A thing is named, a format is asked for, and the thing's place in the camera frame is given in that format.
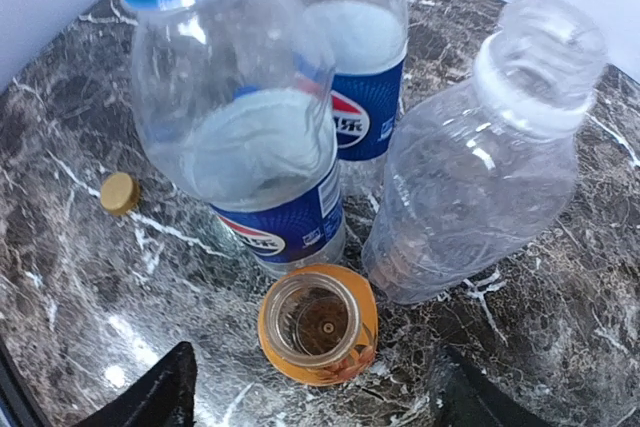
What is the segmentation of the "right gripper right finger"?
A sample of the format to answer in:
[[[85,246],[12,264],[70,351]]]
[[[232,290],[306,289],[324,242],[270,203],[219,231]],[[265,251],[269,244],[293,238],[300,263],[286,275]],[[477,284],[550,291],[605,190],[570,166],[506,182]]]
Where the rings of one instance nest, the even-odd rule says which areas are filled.
[[[435,426],[549,426],[451,346],[442,349]]]

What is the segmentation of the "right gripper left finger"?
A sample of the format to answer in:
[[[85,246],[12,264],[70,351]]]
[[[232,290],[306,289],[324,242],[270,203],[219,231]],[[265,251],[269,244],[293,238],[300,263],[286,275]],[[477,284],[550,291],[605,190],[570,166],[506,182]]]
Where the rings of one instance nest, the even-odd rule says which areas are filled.
[[[124,393],[77,426],[194,426],[196,357],[182,341]]]

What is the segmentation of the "orange juice bottle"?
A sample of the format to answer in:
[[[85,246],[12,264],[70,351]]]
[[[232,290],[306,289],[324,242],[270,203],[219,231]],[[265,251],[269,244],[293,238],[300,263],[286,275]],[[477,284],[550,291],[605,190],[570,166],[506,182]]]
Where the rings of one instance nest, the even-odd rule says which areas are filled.
[[[278,280],[264,297],[259,341],[267,359],[296,382],[345,383],[373,363],[378,312],[370,283],[342,266],[314,264]]]

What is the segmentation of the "gold bottle cap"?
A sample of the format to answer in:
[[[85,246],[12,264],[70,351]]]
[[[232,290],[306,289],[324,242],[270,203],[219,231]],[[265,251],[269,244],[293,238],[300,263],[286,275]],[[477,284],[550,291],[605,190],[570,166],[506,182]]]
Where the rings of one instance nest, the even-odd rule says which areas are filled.
[[[124,172],[116,172],[102,184],[101,205],[110,214],[122,216],[137,206],[140,193],[140,186],[133,177]]]

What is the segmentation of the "clear plastic bottle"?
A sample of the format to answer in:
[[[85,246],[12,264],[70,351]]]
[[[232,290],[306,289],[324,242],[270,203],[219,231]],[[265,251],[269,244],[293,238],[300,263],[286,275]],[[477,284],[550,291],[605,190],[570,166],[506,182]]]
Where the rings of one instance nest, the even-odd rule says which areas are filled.
[[[401,118],[361,252],[369,281],[390,301],[437,296],[523,247],[561,213],[606,53],[602,32],[578,8],[513,0],[469,79]]]

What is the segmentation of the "blue label water bottle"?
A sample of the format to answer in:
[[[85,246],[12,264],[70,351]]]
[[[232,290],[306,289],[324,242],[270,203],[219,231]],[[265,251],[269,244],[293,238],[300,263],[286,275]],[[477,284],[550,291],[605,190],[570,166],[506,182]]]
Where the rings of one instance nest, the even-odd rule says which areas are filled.
[[[334,52],[333,117],[343,192],[381,188],[408,48],[407,0],[302,0]]]

